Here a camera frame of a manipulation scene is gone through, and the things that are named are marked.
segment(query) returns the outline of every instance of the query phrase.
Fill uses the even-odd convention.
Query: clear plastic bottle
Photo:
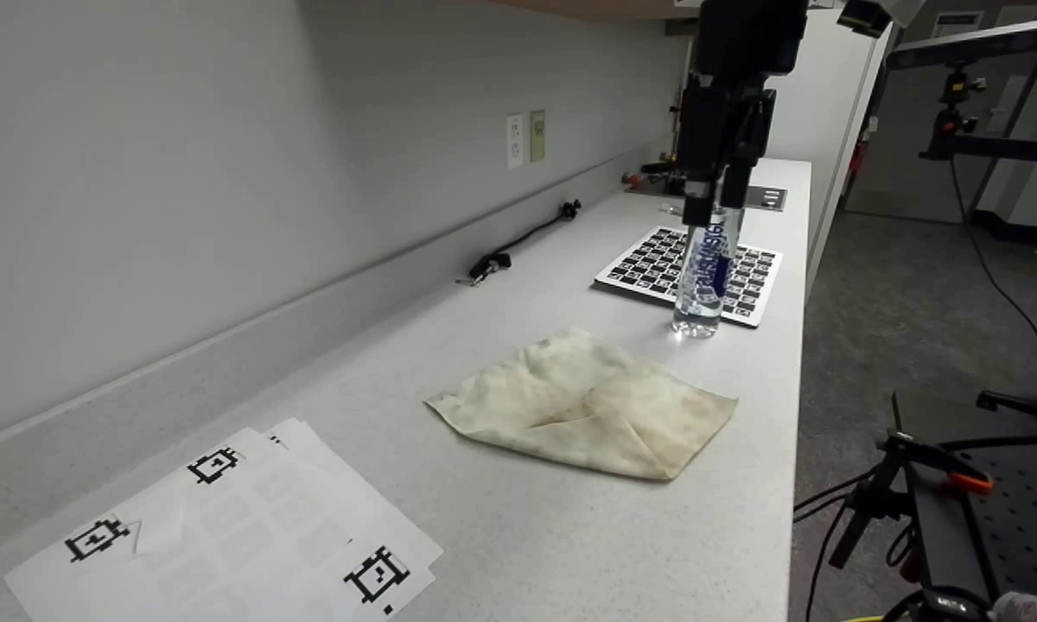
[[[739,221],[742,210],[719,206],[710,229],[692,229],[670,322],[677,334],[710,339],[719,332]]]

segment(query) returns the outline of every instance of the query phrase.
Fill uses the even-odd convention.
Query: white countertop
[[[783,252],[757,332],[724,323],[675,340],[668,308],[592,290],[592,275],[652,225],[664,196],[613,196],[516,252],[480,286],[447,286],[377,322],[205,428],[303,419],[447,552],[402,622],[786,622],[802,368],[809,164],[765,162],[783,215],[749,210],[742,241]],[[583,327],[694,385],[739,396],[738,419],[675,484],[637,484],[458,439],[422,399],[509,353]],[[85,497],[69,513],[99,507]],[[60,535],[37,521],[0,545],[0,622],[24,617],[4,573]]]

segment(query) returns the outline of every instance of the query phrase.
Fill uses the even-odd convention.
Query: beige rag
[[[677,384],[589,332],[568,332],[431,396],[429,408],[474,441],[675,479],[734,419],[738,399]]]

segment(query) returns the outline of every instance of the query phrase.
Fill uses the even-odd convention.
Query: wall outlet cover
[[[531,110],[527,116],[527,162],[547,162],[551,155],[551,116],[547,110]]]
[[[505,122],[509,169],[527,164],[527,113]]]

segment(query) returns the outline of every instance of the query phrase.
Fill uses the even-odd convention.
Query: wall trim
[[[274,309],[209,334],[0,433],[0,541],[195,434],[359,327],[452,283],[498,241],[557,215],[554,200],[598,202],[624,191],[652,145],[509,200],[452,231],[339,275]]]

